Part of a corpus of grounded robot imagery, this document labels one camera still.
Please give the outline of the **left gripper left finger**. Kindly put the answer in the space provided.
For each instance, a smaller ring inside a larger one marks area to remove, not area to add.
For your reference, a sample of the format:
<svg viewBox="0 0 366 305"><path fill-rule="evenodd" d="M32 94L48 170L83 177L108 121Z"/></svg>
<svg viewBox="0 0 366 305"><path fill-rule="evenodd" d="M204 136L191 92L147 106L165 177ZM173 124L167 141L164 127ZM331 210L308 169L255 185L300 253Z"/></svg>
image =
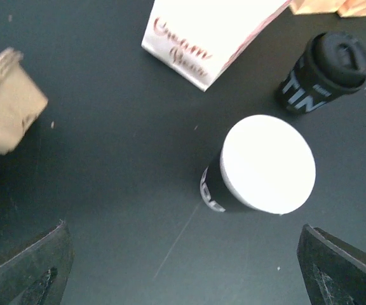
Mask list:
<svg viewBox="0 0 366 305"><path fill-rule="evenodd" d="M0 304L60 304L74 256L65 221L1 254Z"/></svg>

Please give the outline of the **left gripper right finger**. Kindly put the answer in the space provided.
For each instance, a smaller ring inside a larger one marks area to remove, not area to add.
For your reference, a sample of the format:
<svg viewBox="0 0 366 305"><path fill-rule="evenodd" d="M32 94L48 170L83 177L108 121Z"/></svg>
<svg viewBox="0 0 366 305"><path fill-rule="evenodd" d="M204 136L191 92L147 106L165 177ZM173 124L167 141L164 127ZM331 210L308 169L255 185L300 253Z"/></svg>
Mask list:
<svg viewBox="0 0 366 305"><path fill-rule="evenodd" d="M297 258L311 304L366 304L366 252L306 224Z"/></svg>

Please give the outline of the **black coffee lid front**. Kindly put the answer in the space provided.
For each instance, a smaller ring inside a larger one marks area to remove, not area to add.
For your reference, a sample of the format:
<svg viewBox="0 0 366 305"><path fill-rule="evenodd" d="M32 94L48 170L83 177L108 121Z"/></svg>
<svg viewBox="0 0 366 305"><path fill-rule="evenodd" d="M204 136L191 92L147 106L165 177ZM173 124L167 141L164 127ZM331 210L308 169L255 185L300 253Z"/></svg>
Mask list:
<svg viewBox="0 0 366 305"><path fill-rule="evenodd" d="M313 64L326 85L343 94L358 91L366 81L366 49L353 35L328 31L311 40Z"/></svg>

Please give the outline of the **printed Cream Bear paper bag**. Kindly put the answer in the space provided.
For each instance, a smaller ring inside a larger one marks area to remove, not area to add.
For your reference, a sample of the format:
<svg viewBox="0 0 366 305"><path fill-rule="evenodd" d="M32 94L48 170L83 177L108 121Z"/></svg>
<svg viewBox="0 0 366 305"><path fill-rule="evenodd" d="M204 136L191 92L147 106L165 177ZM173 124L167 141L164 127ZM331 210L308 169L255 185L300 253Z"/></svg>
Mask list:
<svg viewBox="0 0 366 305"><path fill-rule="evenodd" d="M157 0L141 46L206 91L289 4Z"/></svg>

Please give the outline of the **single black paper cup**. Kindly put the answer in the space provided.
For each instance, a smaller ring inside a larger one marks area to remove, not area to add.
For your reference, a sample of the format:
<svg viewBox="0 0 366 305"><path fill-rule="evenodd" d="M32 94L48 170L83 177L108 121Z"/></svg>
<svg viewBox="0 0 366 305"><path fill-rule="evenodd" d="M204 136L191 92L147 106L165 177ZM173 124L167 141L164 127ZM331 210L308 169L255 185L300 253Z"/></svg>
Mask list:
<svg viewBox="0 0 366 305"><path fill-rule="evenodd" d="M308 49L275 92L276 100L296 114L307 114L340 96L340 91L319 70L313 52Z"/></svg>

